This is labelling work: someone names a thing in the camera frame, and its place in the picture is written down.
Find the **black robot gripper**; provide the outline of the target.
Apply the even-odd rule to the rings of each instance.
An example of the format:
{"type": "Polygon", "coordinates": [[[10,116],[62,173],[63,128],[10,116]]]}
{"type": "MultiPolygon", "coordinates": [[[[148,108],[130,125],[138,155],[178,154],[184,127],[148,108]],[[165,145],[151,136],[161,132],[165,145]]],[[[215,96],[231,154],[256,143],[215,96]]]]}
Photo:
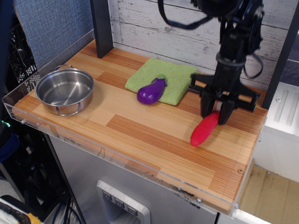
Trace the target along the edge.
{"type": "Polygon", "coordinates": [[[237,108],[253,112],[260,94],[244,86],[240,81],[245,62],[228,63],[218,61],[215,73],[206,75],[193,73],[190,75],[189,90],[201,97],[201,116],[208,116],[216,101],[222,102],[219,125],[225,125],[232,112],[237,108]]]}

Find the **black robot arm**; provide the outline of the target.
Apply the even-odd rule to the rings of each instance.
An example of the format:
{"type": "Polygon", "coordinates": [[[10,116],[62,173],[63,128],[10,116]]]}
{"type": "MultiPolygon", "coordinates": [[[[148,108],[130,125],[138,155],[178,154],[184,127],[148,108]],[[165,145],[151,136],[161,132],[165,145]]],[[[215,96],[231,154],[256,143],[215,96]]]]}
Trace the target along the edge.
{"type": "Polygon", "coordinates": [[[208,116],[215,101],[221,101],[218,123],[226,124],[234,109],[254,111],[260,94],[240,81],[246,57],[259,49],[261,24],[264,15],[261,0],[194,0],[192,1],[208,18],[217,17],[220,27],[220,51],[216,55],[214,75],[191,74],[189,89],[201,97],[201,116],[208,116]]]}

